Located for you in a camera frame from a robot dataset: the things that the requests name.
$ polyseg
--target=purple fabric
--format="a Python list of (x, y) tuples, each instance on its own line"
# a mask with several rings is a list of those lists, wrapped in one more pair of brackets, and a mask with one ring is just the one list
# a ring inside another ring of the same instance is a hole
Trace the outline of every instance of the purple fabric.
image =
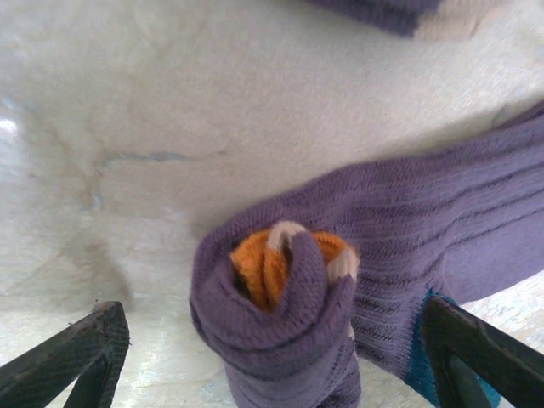
[[(278, 310), (260, 312), (239, 294), (230, 252), (280, 220), (353, 245), (356, 287), (348, 279), (328, 287), (303, 234)], [(191, 313), (224, 358), (240, 407), (355, 407), (349, 316), (358, 354), (404, 379), (428, 290), (464, 303), (539, 272), (543, 231), (544, 102), (480, 138), (345, 167), (232, 218), (199, 246)]]
[(394, 34), (411, 37), (425, 11), (435, 10), (440, 0), (306, 0)]

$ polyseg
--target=knitted sock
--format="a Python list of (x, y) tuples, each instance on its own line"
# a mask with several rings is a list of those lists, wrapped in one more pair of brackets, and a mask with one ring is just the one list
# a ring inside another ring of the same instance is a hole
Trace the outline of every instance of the knitted sock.
[[(337, 235), (355, 248), (354, 294), (347, 276), (328, 286), (315, 273), (325, 264), (310, 233), (292, 239), (291, 275), (274, 313), (260, 312), (238, 292), (230, 254), (281, 220)], [(336, 404), (330, 406), (354, 406), (337, 402), (331, 391), (358, 382), (345, 336), (352, 297), (359, 355), (436, 404), (419, 333), (429, 293), (465, 303), (535, 274), (544, 268), (543, 230), (541, 103), (478, 139), (430, 155), (345, 167), (232, 218), (199, 246), (191, 312), (202, 339), (225, 359), (242, 407), (313, 408), (329, 392)], [(354, 371), (333, 376), (333, 366)], [(275, 394), (262, 381), (280, 377), (293, 380), (275, 382), (288, 384), (277, 388), (281, 395), (304, 395), (298, 405), (266, 400)], [(246, 378), (254, 388), (237, 388)]]
[(383, 30), (429, 40), (470, 37), (510, 0), (306, 0)]
[[(287, 238), (291, 231), (298, 230), (303, 227), (279, 223), (272, 230), (251, 234), (230, 256), (241, 278), (241, 291), (263, 311), (273, 311), (280, 303), (291, 274), (292, 254)], [(323, 256), (329, 283), (346, 274), (353, 275), (355, 281), (358, 259), (353, 249), (334, 234), (315, 232), (312, 238)]]
[[(224, 358), (242, 408), (359, 403), (349, 325), (358, 259), (338, 238), (321, 238), (323, 251), (301, 225), (278, 223), (232, 254), (237, 270), (222, 265), (203, 284), (206, 299), (191, 299), (195, 327)], [(249, 298), (233, 291), (238, 274)]]

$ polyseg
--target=sock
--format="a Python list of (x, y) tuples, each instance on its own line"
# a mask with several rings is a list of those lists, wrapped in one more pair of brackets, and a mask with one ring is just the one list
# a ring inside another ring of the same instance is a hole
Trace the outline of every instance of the sock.
[(404, 37), (464, 39), (510, 0), (306, 0)]
[[(347, 276), (329, 286), (325, 273), (302, 284), (310, 270), (326, 266), (312, 235), (297, 234), (280, 307), (256, 313), (236, 287), (230, 256), (252, 233), (282, 220), (354, 248), (356, 287)], [(311, 388), (304, 379), (341, 366), (335, 359), (351, 361), (345, 336), (351, 312), (357, 353), (436, 404), (418, 327), (428, 294), (462, 304), (532, 276), (544, 267), (543, 230), (544, 102), (480, 138), (425, 156), (348, 166), (233, 217), (198, 248), (191, 313), (201, 338), (224, 358), (235, 397), (264, 395), (260, 381), (294, 381), (297, 373), (304, 373), (298, 392), (307, 398), (298, 407), (317, 406), (324, 390), (344, 390), (356, 374), (344, 382), (342, 374), (326, 373), (331, 383), (320, 377)], [(257, 385), (237, 390), (232, 378), (239, 373)], [(330, 406), (351, 406), (330, 394), (336, 404)]]
[[(289, 222), (250, 236), (231, 254), (233, 268), (204, 289), (205, 302), (191, 300), (196, 329), (224, 358), (239, 407), (359, 403), (349, 324), (358, 258), (337, 237), (316, 237)], [(233, 291), (239, 277), (246, 296)]]

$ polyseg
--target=purple sock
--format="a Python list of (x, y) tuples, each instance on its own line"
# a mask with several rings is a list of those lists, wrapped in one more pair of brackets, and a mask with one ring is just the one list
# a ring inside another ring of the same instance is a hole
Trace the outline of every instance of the purple sock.
[(404, 37), (462, 39), (508, 0), (306, 0)]
[[(328, 286), (309, 234), (297, 236), (281, 312), (264, 318), (236, 290), (229, 254), (281, 220), (339, 235), (360, 267), (356, 285)], [(191, 312), (242, 408), (357, 406), (349, 316), (358, 354), (437, 405), (419, 333), (425, 300), (465, 303), (539, 272), (542, 231), (544, 103), (478, 139), (345, 167), (232, 218), (198, 249)]]

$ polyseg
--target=orange sock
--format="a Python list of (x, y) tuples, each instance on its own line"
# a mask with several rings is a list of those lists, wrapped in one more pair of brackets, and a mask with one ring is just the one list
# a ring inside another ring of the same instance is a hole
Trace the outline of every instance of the orange sock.
[[(280, 302), (290, 274), (290, 250), (285, 242), (288, 235), (302, 228), (294, 223), (280, 223), (273, 229), (265, 229), (247, 237), (231, 254), (230, 258), (243, 282), (249, 298), (266, 312), (273, 311)], [(348, 244), (334, 234), (312, 234), (323, 253), (325, 265), (348, 248)]]

